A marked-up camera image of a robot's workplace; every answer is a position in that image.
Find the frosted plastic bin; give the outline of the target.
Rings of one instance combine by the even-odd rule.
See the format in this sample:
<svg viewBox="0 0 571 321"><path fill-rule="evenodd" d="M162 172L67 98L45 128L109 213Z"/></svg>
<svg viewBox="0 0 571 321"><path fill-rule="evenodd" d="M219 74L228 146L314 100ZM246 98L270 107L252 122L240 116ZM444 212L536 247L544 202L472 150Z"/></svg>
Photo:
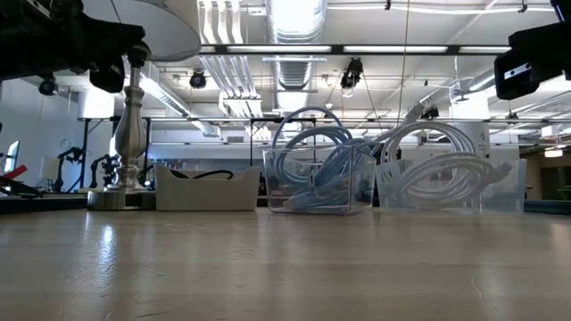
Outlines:
<svg viewBox="0 0 571 321"><path fill-rule="evenodd" d="M524 160L441 156L378 165L383 208L416 211L521 213L525 204Z"/></svg>

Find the silver table lamp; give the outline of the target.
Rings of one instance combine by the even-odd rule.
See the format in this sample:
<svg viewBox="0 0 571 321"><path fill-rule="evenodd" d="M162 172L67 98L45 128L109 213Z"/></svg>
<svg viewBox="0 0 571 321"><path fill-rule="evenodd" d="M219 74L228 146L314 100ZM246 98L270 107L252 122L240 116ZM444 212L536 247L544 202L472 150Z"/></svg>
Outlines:
<svg viewBox="0 0 571 321"><path fill-rule="evenodd" d="M201 50L197 0L120 0L129 18L136 21L137 34L121 40L113 56L124 71L128 61L129 82L119 78L125 94L124 111L113 137L120 165L112 185L87 194L89 210L154 210L155 192L138 180L138 159L147 149L146 129L141 116L145 91L140 87L141 70L149 61L178 62Z"/></svg>

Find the small tilted monitor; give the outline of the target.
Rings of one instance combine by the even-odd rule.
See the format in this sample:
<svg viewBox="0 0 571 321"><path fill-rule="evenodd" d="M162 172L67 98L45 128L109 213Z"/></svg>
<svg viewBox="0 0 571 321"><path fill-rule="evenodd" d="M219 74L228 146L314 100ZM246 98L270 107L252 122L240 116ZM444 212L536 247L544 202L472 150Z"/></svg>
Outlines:
<svg viewBox="0 0 571 321"><path fill-rule="evenodd" d="M20 141L14 141L8 148L7 154L5 155L4 171L11 172L16 168L16 163L18 159Z"/></svg>

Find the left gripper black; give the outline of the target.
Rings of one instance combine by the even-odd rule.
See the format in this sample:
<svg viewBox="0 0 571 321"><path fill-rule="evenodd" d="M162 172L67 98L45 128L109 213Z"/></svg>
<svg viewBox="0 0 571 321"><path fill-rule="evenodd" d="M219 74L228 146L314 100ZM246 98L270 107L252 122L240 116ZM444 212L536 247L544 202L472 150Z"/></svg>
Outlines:
<svg viewBox="0 0 571 321"><path fill-rule="evenodd" d="M130 24L86 24L72 41L69 69L88 72L91 84L108 93L122 90L125 68L122 56L145 36L142 26Z"/></svg>

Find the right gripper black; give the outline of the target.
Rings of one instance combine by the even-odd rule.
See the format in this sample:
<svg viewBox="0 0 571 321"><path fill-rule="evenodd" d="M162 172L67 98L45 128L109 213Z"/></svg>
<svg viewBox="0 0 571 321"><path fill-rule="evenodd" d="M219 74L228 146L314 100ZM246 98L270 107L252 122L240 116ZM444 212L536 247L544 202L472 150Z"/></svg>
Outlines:
<svg viewBox="0 0 571 321"><path fill-rule="evenodd" d="M509 47L493 64L499 99L532 94L562 75L571 81L571 21L517 31L509 36Z"/></svg>

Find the black table frame rail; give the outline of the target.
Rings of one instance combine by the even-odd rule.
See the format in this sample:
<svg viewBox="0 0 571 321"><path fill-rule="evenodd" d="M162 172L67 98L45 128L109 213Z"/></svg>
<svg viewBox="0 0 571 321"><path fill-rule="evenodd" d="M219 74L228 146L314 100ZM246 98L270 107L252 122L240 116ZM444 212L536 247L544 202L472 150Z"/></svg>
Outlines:
<svg viewBox="0 0 571 321"><path fill-rule="evenodd" d="M0 215L58 210L77 210L85 209L86 207L86 198L0 198Z"/></svg>

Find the black overhead frame beam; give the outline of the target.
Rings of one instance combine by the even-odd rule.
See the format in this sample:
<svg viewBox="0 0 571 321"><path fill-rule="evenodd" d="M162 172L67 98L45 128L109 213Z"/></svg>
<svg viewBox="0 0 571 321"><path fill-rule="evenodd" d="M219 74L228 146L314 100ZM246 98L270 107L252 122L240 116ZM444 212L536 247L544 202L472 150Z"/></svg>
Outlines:
<svg viewBox="0 0 571 321"><path fill-rule="evenodd" d="M505 45L205 45L200 55L495 56Z"/></svg>

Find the clear plastic bin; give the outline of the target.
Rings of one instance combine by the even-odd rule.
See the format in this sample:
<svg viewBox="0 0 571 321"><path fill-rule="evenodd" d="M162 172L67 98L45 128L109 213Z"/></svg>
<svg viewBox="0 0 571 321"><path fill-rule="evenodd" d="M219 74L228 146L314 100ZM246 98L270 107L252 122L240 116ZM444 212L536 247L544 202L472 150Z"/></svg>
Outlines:
<svg viewBox="0 0 571 321"><path fill-rule="evenodd" d="M370 210L376 159L352 145L272 149L262 154L274 213L349 216Z"/></svg>

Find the beige plastic bin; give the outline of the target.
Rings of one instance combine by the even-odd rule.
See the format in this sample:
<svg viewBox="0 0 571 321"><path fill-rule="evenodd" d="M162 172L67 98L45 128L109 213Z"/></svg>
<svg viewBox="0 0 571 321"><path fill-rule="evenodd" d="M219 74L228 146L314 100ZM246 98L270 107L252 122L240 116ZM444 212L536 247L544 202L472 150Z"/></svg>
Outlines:
<svg viewBox="0 0 571 321"><path fill-rule="evenodd" d="M197 178L205 171L180 171L175 176L163 165L154 166L156 209L159 211L251 211L257 206L260 167Z"/></svg>

